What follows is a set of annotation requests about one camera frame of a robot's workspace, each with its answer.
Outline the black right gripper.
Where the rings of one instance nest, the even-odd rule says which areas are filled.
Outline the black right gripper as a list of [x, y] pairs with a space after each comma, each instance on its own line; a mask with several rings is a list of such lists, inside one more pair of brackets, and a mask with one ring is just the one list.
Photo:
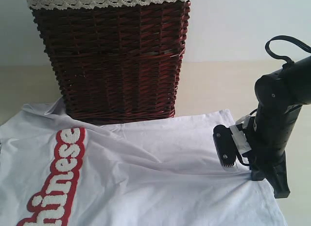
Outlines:
[[266, 142], [253, 129], [250, 129], [247, 131], [247, 141], [251, 146], [253, 156], [252, 180], [267, 179], [273, 187], [275, 198], [289, 197], [285, 153], [288, 138], [281, 136]]

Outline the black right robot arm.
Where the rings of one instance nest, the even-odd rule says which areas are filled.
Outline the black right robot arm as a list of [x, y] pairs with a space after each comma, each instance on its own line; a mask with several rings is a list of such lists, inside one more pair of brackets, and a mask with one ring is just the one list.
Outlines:
[[255, 83], [259, 102], [247, 141], [255, 160], [252, 180], [267, 179], [276, 199], [290, 194], [285, 147], [303, 105], [311, 103], [311, 59], [286, 63]]

